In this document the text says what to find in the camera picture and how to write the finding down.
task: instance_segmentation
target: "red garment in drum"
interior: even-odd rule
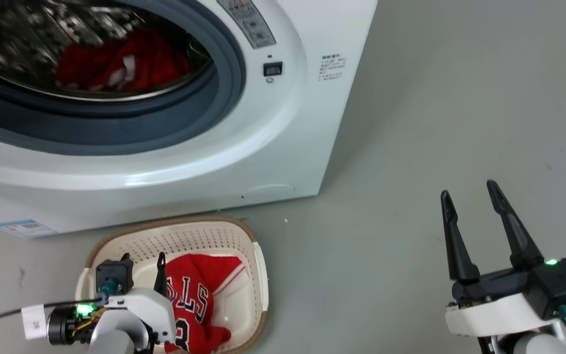
[[[186,56],[159,29],[141,29],[101,47],[70,45],[56,85],[81,90],[133,92],[170,83],[191,72]]]
[[[237,257],[184,255],[166,266],[167,296],[176,320],[176,342],[166,353],[182,348],[191,354],[211,354],[231,338],[224,327],[212,325],[213,295],[245,273]]]

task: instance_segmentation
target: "black cable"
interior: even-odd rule
[[[58,306],[66,306],[66,305],[77,305],[77,304],[83,304],[83,303],[95,303],[97,301],[98,301],[97,298],[87,298],[85,300],[52,302],[50,304],[43,304],[43,307],[58,307]],[[20,314],[20,313],[21,313],[21,309],[2,312],[2,313],[0,313],[0,319],[6,318],[7,316],[12,316],[14,314]]]

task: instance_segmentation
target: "basket handle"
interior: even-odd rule
[[[78,284],[76,285],[76,300],[92,298],[95,296],[94,284],[95,276],[92,274],[91,268],[85,267],[85,270],[83,270],[80,274]]]
[[[270,291],[268,289],[268,271],[265,269],[265,258],[263,257],[263,251],[258,242],[253,242],[255,246],[255,259],[256,259],[256,273],[259,277],[260,287],[261,287],[261,305],[263,305],[263,311],[268,311],[270,305]]]

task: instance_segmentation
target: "washing machine door opening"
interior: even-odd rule
[[[0,0],[0,141],[65,155],[166,148],[219,123],[245,62],[196,0]]]

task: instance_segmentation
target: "washing machine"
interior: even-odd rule
[[[376,2],[0,0],[0,228],[33,238],[317,195]],[[150,25],[180,42],[187,76],[55,81],[66,45]]]

